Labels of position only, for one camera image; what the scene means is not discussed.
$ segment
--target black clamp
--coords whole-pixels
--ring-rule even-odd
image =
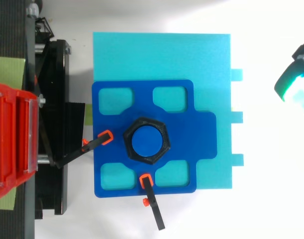
[[[158,207],[155,194],[153,191],[153,180],[150,174],[143,174],[140,176],[140,183],[142,188],[146,191],[147,198],[143,199],[144,206],[151,206],[158,230],[165,229],[163,218]]]
[[[80,157],[81,155],[94,150],[96,147],[102,145],[106,145],[107,143],[113,140],[113,134],[111,131],[106,130],[98,135],[97,139],[94,139],[90,142],[83,140],[84,146],[77,149],[76,151],[68,154],[63,159],[56,161],[56,166],[58,168],[62,168],[64,165],[70,163],[71,161],[75,160],[76,158]]]

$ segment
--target metal rod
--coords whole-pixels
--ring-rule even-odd
[[[50,164],[47,154],[38,155],[38,164]]]
[[[42,54],[45,44],[35,44],[34,53]]]

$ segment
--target blue round cap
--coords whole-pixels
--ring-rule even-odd
[[[132,137],[132,146],[135,152],[143,157],[153,156],[160,151],[163,145],[163,137],[157,128],[142,126],[138,128]]]

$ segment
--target white surface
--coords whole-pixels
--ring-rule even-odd
[[[244,111],[233,152],[244,153],[245,166],[233,169],[232,190],[157,196],[159,232],[143,197],[95,197],[89,153],[69,165],[66,213],[44,212],[36,239],[304,239],[304,116],[273,90],[304,43],[304,0],[45,0],[41,14],[72,46],[73,102],[91,103],[93,31],[232,33],[232,67],[244,69],[232,85]]]

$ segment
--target green light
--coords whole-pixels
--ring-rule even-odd
[[[287,88],[283,101],[304,110],[304,76],[298,76]]]

